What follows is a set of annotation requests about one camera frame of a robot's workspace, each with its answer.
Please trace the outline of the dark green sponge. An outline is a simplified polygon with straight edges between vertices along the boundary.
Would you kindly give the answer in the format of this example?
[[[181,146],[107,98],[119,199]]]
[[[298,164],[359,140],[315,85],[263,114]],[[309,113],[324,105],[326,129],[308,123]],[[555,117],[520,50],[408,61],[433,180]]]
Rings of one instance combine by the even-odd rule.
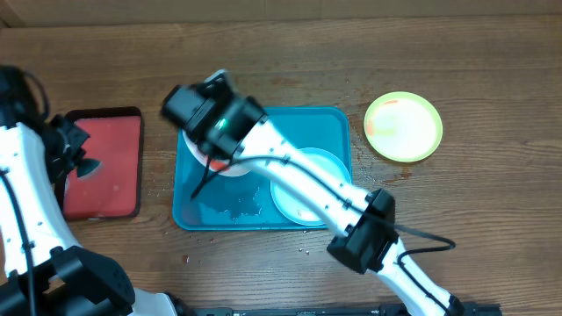
[[[101,165],[101,162],[96,159],[84,158],[82,159],[77,167],[76,174],[78,178],[88,176],[95,172]]]

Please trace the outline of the white plate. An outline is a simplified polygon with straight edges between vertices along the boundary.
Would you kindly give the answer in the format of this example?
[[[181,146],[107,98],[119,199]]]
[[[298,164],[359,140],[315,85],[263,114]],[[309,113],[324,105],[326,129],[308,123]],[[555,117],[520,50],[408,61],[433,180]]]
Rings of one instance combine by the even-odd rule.
[[[182,136],[184,139],[184,143],[188,147],[190,153],[203,167],[205,167],[207,164],[208,156],[198,151],[197,145],[188,138],[186,131],[182,131]],[[212,172],[215,172],[226,167],[227,165],[228,160],[217,160],[213,158],[211,159],[209,168]],[[239,177],[247,175],[248,172],[249,170],[244,168],[243,166],[236,165],[223,170],[220,174],[227,177]]]

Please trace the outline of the yellow-green plate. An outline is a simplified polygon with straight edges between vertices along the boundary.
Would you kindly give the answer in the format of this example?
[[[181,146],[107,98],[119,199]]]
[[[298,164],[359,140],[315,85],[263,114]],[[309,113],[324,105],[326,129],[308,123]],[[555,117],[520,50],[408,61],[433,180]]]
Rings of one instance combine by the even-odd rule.
[[[418,162],[432,155],[443,138],[436,108],[411,92],[375,99],[364,114],[364,133],[373,149],[395,162]]]

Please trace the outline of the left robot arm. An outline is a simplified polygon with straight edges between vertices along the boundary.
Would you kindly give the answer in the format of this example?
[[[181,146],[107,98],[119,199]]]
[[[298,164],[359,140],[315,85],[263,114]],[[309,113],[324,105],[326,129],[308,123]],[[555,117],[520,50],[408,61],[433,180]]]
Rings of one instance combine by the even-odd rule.
[[[3,315],[192,315],[180,298],[133,287],[112,258],[83,248],[62,216],[53,185],[98,165],[89,135],[36,101],[34,75],[1,67],[1,237]]]

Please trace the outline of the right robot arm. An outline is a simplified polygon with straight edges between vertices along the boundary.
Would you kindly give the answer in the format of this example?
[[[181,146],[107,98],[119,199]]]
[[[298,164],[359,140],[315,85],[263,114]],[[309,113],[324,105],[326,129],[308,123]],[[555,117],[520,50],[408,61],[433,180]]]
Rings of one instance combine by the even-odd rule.
[[[313,211],[335,235],[327,251],[358,274],[371,272],[389,287],[411,315],[461,315],[460,300],[435,284],[413,261],[401,232],[437,241],[436,251],[454,241],[395,222],[395,199],[330,175],[283,136],[265,109],[241,95],[221,69],[201,83],[177,85],[161,114],[181,128],[209,161],[242,165],[269,178]]]

